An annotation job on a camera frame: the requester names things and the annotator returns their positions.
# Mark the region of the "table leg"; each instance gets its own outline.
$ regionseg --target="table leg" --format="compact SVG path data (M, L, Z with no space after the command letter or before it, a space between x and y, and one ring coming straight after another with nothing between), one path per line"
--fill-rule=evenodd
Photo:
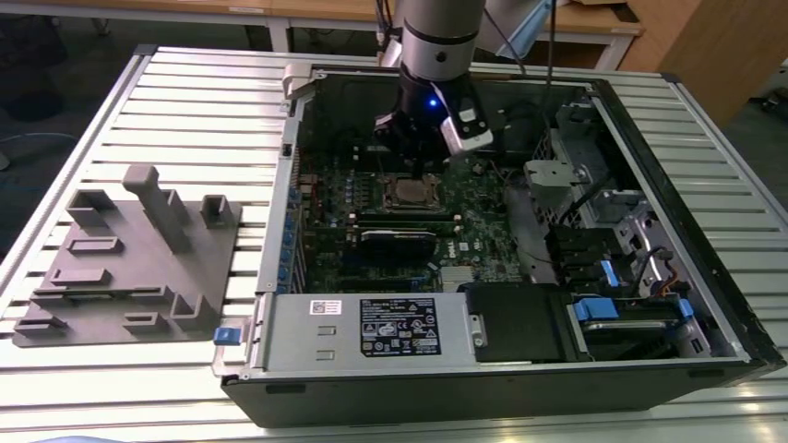
M270 47L274 53L289 53L292 49L290 24L284 17L269 17L268 32L270 32Z
M598 71L614 71L618 69L620 61L626 55L629 45L634 37L632 35L620 35L613 38L610 44L604 47L602 55L600 60L593 67Z
M96 29L96 33L105 37L109 35L109 19L108 18L92 18L89 20L93 24L93 28Z

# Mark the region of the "sticker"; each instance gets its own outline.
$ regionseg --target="sticker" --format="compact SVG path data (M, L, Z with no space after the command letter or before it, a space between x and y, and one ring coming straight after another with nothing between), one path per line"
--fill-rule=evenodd
M230 10L230 12L250 12L252 14L262 14L265 12L265 10L261 9L260 7L236 7L236 6L230 6L230 7L228 7L228 9Z
M441 336L433 298L364 299L360 310L364 356L398 357L441 354Z
M638 30L628 30L628 29L625 29L625 28L613 28L613 29L610 30L610 32L612 32L613 34L633 34L633 35L637 35L637 33L640 33L640 31L638 31Z
M309 303L312 316L338 316L342 314L341 300L312 300Z

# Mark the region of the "floor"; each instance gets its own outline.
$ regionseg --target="floor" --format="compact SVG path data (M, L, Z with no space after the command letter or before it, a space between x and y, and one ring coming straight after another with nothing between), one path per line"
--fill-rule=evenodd
M84 18L60 20L60 38L69 51L68 60L50 68L50 76L65 98L65 109L57 116L24 124L0 111L0 139L28 132L60 132L80 136L98 109L104 96L122 70L138 43L217 49L268 49L265 29L189 23L157 23L112 20L110 35L98 37ZM372 55L376 49L370 32L324 30L312 34L296 30L294 47L300 52ZM725 129L740 150L782 205L788 204L788 122L764 114L748 105ZM36 208L72 149L62 138L25 138L2 143L2 154L10 166L0 172L0 259Z

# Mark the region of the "metal slotted table surface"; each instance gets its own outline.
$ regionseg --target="metal slotted table surface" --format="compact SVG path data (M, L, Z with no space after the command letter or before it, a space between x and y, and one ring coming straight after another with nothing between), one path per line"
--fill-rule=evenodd
M14 321L69 229L62 209L73 190L102 188L113 198L129 197L120 179L138 162L156 165L162 187L177 189L182 200L224 194L244 204L222 314L250 314L285 117L281 74L296 61L374 63L182 48L132 59L0 268L0 441L74 435L122 441L788 441L788 369L642 413L268 430L224 396L208 341L44 349L10 344ZM514 72L509 66L474 69ZM654 74L561 69L557 75L605 78L613 85L788 357L788 217L684 87ZM242 359L241 347L221 355L224 365Z

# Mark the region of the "blue latch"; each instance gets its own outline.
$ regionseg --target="blue latch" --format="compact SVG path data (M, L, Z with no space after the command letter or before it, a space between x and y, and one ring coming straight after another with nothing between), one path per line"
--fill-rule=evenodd
M613 269L613 264L610 260L602 260L601 262L604 275L606 276L606 282L609 283L610 287L617 288L620 286L618 276L616 275L616 270Z
M689 304L689 300L685 298L678 300L678 310L681 311L681 315L684 318L690 318L694 316L694 310L692 309L692 305Z
M573 304L578 321L612 320L618 318L618 310L612 298L589 297Z
M216 346L240 346L241 329L217 328L217 330L213 332L213 344Z

